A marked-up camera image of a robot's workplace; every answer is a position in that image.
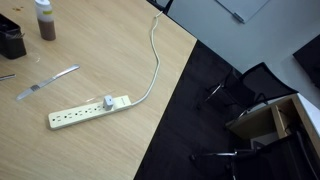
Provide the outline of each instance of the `black chair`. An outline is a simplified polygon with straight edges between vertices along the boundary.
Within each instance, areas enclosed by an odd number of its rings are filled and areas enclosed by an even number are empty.
[[[173,2],[173,0],[169,0],[167,5],[165,7],[163,7],[160,4],[158,4],[157,0],[147,0],[147,1],[150,4],[152,4],[154,7],[156,7],[159,11],[163,11],[163,14],[168,14],[168,11],[169,11],[171,4]]]
[[[232,68],[222,82],[207,88],[210,95],[202,103],[210,101],[219,89],[230,97],[232,104],[243,108],[239,117],[260,103],[268,104],[269,100],[298,93],[281,82],[263,62],[252,67],[239,78],[236,77],[235,69]]]
[[[319,157],[307,148],[306,138],[300,132],[261,149],[191,155],[190,159],[196,164],[213,156],[228,158],[225,173],[233,180],[319,180],[319,164],[314,161],[315,158],[319,161]]]

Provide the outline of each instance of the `butter knife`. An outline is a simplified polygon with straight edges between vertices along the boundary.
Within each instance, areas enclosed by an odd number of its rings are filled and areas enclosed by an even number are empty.
[[[11,74],[11,75],[8,75],[8,76],[3,76],[3,77],[0,77],[0,81],[6,80],[6,79],[10,79],[10,78],[14,78],[14,77],[16,77],[15,74]]]
[[[23,99],[24,97],[28,96],[29,94],[39,90],[43,86],[51,83],[52,81],[58,79],[59,77],[65,75],[65,74],[67,74],[67,73],[69,73],[71,71],[74,71],[74,70],[78,69],[79,67],[80,66],[78,64],[74,64],[71,67],[69,67],[68,69],[62,71],[61,73],[51,77],[50,79],[44,80],[44,81],[40,82],[39,84],[35,84],[35,85],[31,86],[30,88],[26,89],[21,94],[19,94],[18,97],[16,98],[16,100],[18,101],[18,100]]]

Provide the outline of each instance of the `white power strip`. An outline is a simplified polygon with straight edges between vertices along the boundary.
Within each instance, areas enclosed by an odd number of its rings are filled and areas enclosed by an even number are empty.
[[[125,110],[131,106],[131,102],[128,96],[116,97],[113,99],[113,103],[113,107],[108,111],[103,107],[103,102],[98,102],[50,113],[50,128],[53,130],[63,128],[89,119]]]

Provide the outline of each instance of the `desk surface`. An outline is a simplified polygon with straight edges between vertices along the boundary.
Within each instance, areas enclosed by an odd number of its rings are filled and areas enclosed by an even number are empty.
[[[53,2],[57,39],[42,40],[32,1],[4,0],[1,13],[21,26],[27,55],[0,56],[0,172],[4,179],[132,179],[196,39],[161,16],[162,60],[148,99],[121,113],[52,131],[48,114],[147,90],[155,56],[149,39],[158,11],[144,0]],[[16,96],[72,64],[80,69],[21,101]]]

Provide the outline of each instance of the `chair leg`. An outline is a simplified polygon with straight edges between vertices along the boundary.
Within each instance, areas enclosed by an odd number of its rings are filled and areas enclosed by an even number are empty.
[[[190,159],[192,161],[196,160],[199,157],[208,157],[208,156],[227,156],[227,157],[232,157],[232,156],[236,156],[237,152],[234,153],[206,153],[206,154],[192,154],[190,156]]]
[[[221,88],[221,84],[219,84],[219,86],[207,97],[207,99],[205,100],[205,102],[207,102],[220,88]]]
[[[237,122],[243,115],[247,114],[248,113],[248,109],[244,110],[236,119],[230,121],[230,122],[227,122],[226,124],[226,127],[231,127],[235,122]]]
[[[205,103],[205,102],[207,102],[207,101],[218,91],[218,89],[220,89],[220,87],[221,87],[222,85],[221,85],[221,84],[214,85],[214,86],[211,86],[211,87],[207,88],[207,90],[208,90],[208,91],[211,91],[215,86],[217,86],[216,89],[215,89],[204,101],[199,102],[199,103],[196,105],[196,107],[197,107],[198,110],[201,109],[202,104]]]
[[[233,179],[233,180],[237,180],[234,162],[231,162],[231,172],[232,172],[232,179]]]

